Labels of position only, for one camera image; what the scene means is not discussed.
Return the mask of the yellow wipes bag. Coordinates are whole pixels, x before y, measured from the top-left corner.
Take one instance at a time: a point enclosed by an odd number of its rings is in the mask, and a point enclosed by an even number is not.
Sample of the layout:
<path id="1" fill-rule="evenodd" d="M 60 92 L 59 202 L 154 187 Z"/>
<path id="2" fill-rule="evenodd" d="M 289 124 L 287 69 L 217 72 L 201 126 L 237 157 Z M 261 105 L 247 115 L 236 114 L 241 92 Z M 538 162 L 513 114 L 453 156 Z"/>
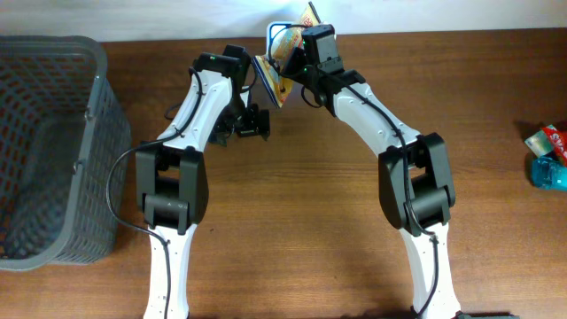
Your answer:
<path id="1" fill-rule="evenodd" d="M 292 22 L 292 48 L 300 46 L 301 32 L 304 29 L 321 23 L 322 21 L 314 4 L 309 1 L 306 9 L 299 18 Z M 252 59 L 252 65 L 264 84 L 269 99 L 277 108 L 281 108 L 284 105 L 293 87 L 293 81 L 286 78 L 284 74 L 284 64 L 290 55 L 291 53 L 280 55 L 279 51 L 277 51 L 274 55 L 269 52 L 264 55 L 255 56 Z"/>

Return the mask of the green tissue pack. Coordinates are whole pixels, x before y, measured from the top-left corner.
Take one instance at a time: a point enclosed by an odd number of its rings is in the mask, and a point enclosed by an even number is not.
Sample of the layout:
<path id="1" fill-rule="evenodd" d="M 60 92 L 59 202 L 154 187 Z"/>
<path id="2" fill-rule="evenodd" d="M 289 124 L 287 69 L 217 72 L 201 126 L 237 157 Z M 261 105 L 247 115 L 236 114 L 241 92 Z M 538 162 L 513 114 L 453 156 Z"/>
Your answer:
<path id="1" fill-rule="evenodd" d="M 547 135 L 542 129 L 534 135 L 526 138 L 524 143 L 538 158 L 546 156 L 554 150 L 553 145 L 549 142 Z"/>

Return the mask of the blue mouthwash bottle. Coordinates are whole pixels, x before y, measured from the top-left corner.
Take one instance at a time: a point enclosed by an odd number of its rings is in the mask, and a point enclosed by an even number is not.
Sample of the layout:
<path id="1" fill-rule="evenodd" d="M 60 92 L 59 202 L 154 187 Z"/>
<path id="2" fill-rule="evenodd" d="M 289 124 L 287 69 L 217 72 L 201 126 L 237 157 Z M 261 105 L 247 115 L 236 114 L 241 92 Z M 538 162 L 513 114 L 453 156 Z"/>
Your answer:
<path id="1" fill-rule="evenodd" d="M 532 162 L 532 183 L 544 190 L 566 191 L 566 167 L 546 156 Z"/>

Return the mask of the red candy bag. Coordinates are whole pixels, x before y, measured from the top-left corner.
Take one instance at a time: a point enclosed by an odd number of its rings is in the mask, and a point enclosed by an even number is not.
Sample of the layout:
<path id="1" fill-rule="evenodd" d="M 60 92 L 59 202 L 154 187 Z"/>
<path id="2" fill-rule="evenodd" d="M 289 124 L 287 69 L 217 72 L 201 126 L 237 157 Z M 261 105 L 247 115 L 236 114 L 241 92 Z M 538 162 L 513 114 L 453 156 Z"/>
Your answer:
<path id="1" fill-rule="evenodd" d="M 565 167 L 567 161 L 566 136 L 555 127 L 545 127 L 542 131 L 552 144 L 557 159 Z"/>

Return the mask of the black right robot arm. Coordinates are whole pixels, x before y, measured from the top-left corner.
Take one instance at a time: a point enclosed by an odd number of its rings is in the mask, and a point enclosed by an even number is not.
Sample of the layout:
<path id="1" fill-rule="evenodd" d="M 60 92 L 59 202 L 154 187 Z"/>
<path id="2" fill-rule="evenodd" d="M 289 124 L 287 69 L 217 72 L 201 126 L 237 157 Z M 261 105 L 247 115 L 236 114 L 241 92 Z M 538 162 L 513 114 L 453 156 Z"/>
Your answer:
<path id="1" fill-rule="evenodd" d="M 281 68 L 282 77 L 303 85 L 376 155 L 380 207 L 407 250 L 415 316 L 458 317 L 462 307 L 447 252 L 455 190 L 445 141 L 407 126 L 357 71 L 345 69 L 332 25 L 300 30 L 301 43 Z"/>

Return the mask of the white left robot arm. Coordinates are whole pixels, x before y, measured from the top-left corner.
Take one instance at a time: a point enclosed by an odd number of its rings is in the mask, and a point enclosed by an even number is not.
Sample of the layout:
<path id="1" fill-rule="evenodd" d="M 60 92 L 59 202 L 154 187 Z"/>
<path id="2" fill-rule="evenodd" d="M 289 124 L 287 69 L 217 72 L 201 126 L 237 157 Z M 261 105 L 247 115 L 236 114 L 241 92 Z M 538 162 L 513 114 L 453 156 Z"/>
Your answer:
<path id="1" fill-rule="evenodd" d="M 150 231 L 151 274 L 146 318 L 187 318 L 190 245 L 206 212 L 206 145 L 230 136 L 270 135 L 269 113 L 252 103 L 246 85 L 252 58 L 229 45 L 203 53 L 175 117 L 155 143 L 136 150 L 136 203 Z"/>

